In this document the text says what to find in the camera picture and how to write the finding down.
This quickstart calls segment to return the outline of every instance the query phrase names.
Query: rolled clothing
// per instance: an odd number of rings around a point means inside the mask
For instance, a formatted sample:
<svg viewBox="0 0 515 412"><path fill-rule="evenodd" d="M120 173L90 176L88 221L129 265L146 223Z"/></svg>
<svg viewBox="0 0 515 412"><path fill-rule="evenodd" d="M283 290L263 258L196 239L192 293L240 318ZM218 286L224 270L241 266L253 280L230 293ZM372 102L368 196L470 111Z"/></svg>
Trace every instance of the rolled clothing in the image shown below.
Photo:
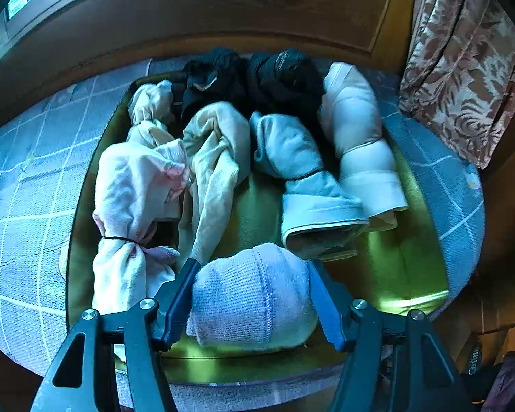
<svg viewBox="0 0 515 412"><path fill-rule="evenodd" d="M319 119L340 160L339 183L363 202L369 231L397 226L396 211L408 208L395 158L382 138L382 119L368 81L354 65L333 63L324 79Z"/></svg>
<svg viewBox="0 0 515 412"><path fill-rule="evenodd" d="M297 49L280 54L255 53L247 70L248 97L264 115L295 116L315 139L322 137L317 110L324 86L313 61Z"/></svg>
<svg viewBox="0 0 515 412"><path fill-rule="evenodd" d="M368 224L359 199L342 190L326 170L317 145L300 119L254 112L257 170L286 180L282 243L302 258L342 247Z"/></svg>
<svg viewBox="0 0 515 412"><path fill-rule="evenodd" d="M174 139L166 126L158 119L144 119L141 123L129 129L126 142L137 143L149 149L154 149ZM157 221L179 220L180 217L181 202L179 198L174 198L166 202L163 214L157 217Z"/></svg>
<svg viewBox="0 0 515 412"><path fill-rule="evenodd" d="M126 311L175 279L179 253L146 244L167 201L177 198L189 176L181 140L153 150L136 143L113 144L99 159L93 219L103 238L93 261L92 306L101 314ZM115 352L124 357L121 347Z"/></svg>
<svg viewBox="0 0 515 412"><path fill-rule="evenodd" d="M183 93L182 128L201 108L214 102L230 102L245 112L245 69L246 61L236 51L225 48L214 48L188 62L183 68L187 87Z"/></svg>
<svg viewBox="0 0 515 412"><path fill-rule="evenodd" d="M196 275L187 334L200 345L291 348L316 324L305 261L272 243L214 260Z"/></svg>
<svg viewBox="0 0 515 412"><path fill-rule="evenodd" d="M128 104L128 113L132 125L139 125L144 120L157 119L168 125L174 120L171 106L173 102L172 83L162 81L158 84L141 85Z"/></svg>
<svg viewBox="0 0 515 412"><path fill-rule="evenodd" d="M162 146L175 138L158 119L145 119L128 131L127 142L136 142L149 149Z"/></svg>
<svg viewBox="0 0 515 412"><path fill-rule="evenodd" d="M179 266L210 261L231 216L234 188L250 174L250 127L228 102L199 110L183 131L191 169L179 223Z"/></svg>

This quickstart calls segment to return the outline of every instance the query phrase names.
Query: wooden headboard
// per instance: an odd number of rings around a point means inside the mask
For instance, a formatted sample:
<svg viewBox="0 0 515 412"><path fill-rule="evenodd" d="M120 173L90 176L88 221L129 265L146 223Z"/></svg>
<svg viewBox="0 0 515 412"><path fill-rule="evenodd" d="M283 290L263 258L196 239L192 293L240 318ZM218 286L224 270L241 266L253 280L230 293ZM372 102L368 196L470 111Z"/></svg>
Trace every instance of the wooden headboard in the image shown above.
<svg viewBox="0 0 515 412"><path fill-rule="evenodd" d="M397 73L414 0L75 0L0 59L0 126L44 97L149 57L216 45L239 52L295 46Z"/></svg>

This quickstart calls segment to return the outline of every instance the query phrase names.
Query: metal bolt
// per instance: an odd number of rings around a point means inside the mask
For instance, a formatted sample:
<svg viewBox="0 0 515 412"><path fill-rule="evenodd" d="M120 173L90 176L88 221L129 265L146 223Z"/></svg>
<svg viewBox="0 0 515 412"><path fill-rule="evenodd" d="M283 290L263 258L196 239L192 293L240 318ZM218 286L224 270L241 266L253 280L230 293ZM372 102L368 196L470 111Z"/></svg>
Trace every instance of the metal bolt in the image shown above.
<svg viewBox="0 0 515 412"><path fill-rule="evenodd" d="M366 302L364 299L355 299L353 300L353 307L355 307L357 310L366 310L366 307L368 307L368 302Z"/></svg>
<svg viewBox="0 0 515 412"><path fill-rule="evenodd" d="M93 319L96 314L97 314L97 311L95 311L92 308L88 308L85 312L82 313L82 318L85 321L89 321L89 320Z"/></svg>
<svg viewBox="0 0 515 412"><path fill-rule="evenodd" d="M155 301L154 299L143 299L141 302L139 302L139 307L142 310L150 310L152 307L154 307Z"/></svg>
<svg viewBox="0 0 515 412"><path fill-rule="evenodd" d="M421 310L412 310L410 317L415 321L423 321L426 318L426 314Z"/></svg>

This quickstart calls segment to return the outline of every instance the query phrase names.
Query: white garment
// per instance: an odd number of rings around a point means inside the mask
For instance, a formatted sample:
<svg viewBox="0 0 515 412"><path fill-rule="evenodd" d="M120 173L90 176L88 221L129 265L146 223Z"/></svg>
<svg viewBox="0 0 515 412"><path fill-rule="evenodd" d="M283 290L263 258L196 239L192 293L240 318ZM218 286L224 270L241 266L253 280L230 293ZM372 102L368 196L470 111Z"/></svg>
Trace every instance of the white garment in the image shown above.
<svg viewBox="0 0 515 412"><path fill-rule="evenodd" d="M173 102L172 83L162 81L157 85L146 83L141 85L129 102L128 113L132 125L138 125L143 120L158 119L168 125L174 120L170 110Z"/></svg>
<svg viewBox="0 0 515 412"><path fill-rule="evenodd" d="M248 121L228 102L200 109L183 131L191 167L179 223L178 267L187 258L205 265L231 217L234 188L250 173Z"/></svg>
<svg viewBox="0 0 515 412"><path fill-rule="evenodd" d="M395 158L382 138L382 119L368 81L354 65L333 63L324 79L319 120L340 159L339 183L363 201L369 231L397 226L395 211L408 207Z"/></svg>
<svg viewBox="0 0 515 412"><path fill-rule="evenodd" d="M200 345L265 351L304 343L316 323L305 261L265 243L199 271L187 334Z"/></svg>
<svg viewBox="0 0 515 412"><path fill-rule="evenodd" d="M357 198L344 193L326 170L311 134L294 116L254 112L256 168L286 180L282 196L282 243L302 258L343 246L368 220Z"/></svg>
<svg viewBox="0 0 515 412"><path fill-rule="evenodd" d="M128 131L126 142L136 142L149 149L162 146L175 138L158 119L145 119Z"/></svg>
<svg viewBox="0 0 515 412"><path fill-rule="evenodd" d="M187 155L177 139L150 150L140 144L108 147L99 159L93 219L103 237L93 261L92 306L101 314L125 311L154 296L175 279L170 268L179 253L144 246L154 235L165 202L176 198L188 180ZM122 350L115 348L119 357Z"/></svg>
<svg viewBox="0 0 515 412"><path fill-rule="evenodd" d="M149 149L174 140L163 122L170 123L174 116L170 111L173 101L172 83L162 81L158 85L141 85L129 102L128 113L132 128L126 142L138 143ZM181 217L181 201L172 199L161 208L157 221L178 220Z"/></svg>

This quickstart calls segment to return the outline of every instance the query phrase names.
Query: patterned curtain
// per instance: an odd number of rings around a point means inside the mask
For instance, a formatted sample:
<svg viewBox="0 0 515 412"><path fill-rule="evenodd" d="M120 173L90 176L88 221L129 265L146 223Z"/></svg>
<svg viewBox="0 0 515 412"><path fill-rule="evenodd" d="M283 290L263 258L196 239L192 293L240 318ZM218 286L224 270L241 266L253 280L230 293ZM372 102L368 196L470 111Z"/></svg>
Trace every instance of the patterned curtain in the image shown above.
<svg viewBox="0 0 515 412"><path fill-rule="evenodd" d="M515 112L515 26L496 0L416 0L399 104L488 165Z"/></svg>

